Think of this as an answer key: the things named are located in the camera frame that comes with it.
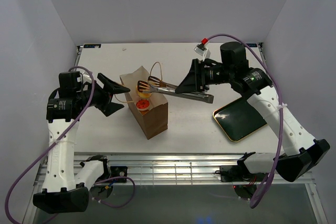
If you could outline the metal tongs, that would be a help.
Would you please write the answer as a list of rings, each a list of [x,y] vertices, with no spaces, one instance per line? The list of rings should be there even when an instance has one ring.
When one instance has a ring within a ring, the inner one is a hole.
[[[183,92],[177,93],[177,86],[164,82],[161,79],[149,76],[147,81],[139,80],[136,85],[137,91],[140,93],[159,93],[163,95],[170,95],[173,97],[189,99],[212,104],[214,96],[202,92]]]

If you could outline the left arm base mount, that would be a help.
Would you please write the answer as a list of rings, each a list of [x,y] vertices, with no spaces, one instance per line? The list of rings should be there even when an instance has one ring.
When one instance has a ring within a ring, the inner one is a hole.
[[[128,175],[127,166],[110,166],[110,177],[126,177]],[[113,180],[114,183],[126,183],[126,178],[118,178]]]

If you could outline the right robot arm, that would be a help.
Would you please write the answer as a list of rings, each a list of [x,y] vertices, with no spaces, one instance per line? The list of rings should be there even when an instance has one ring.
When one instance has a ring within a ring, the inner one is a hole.
[[[330,149],[330,144],[325,139],[316,139],[298,122],[262,69],[249,66],[244,45],[236,41],[222,44],[220,62],[207,57],[205,45],[203,40],[195,47],[195,52],[203,59],[192,60],[176,93],[204,93],[209,85],[228,83],[282,140],[275,153],[247,153],[240,158],[238,177],[250,180],[256,173],[275,172],[286,181],[294,182],[315,167]]]

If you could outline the round fake bun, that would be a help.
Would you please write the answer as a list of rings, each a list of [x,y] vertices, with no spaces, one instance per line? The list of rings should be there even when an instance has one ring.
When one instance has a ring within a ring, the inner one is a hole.
[[[136,92],[141,99],[148,99],[152,95],[152,93],[144,93],[139,90],[137,90]]]

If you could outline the red fake donut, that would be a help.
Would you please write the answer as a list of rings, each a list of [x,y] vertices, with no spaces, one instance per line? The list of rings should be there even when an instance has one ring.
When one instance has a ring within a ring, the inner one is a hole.
[[[136,107],[139,111],[149,110],[150,102],[147,99],[141,99],[136,103]]]

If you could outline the brown paper bag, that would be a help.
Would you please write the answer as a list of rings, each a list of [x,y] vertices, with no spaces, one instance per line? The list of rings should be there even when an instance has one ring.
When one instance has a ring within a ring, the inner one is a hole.
[[[148,140],[168,129],[169,112],[164,95],[138,91],[138,82],[148,81],[151,73],[141,66],[133,73],[120,76],[121,84],[130,89],[125,94],[125,102]]]

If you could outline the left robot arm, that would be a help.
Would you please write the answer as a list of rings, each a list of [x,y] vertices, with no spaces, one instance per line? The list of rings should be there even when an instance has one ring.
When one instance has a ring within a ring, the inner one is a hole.
[[[84,212],[91,187],[111,177],[103,155],[89,157],[81,162],[81,171],[74,173],[76,134],[84,111],[93,106],[110,116],[124,107],[112,102],[112,97],[130,92],[101,73],[97,78],[100,83],[84,81],[79,71],[60,73],[59,88],[48,99],[46,119],[51,149],[42,190],[33,196],[34,206],[48,214]]]

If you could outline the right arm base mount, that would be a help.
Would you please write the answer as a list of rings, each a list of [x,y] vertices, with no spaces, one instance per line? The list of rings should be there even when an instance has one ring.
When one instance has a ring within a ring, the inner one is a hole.
[[[265,176],[264,173],[250,173],[238,165],[222,165],[215,171],[215,174],[220,176],[222,182],[260,182]]]

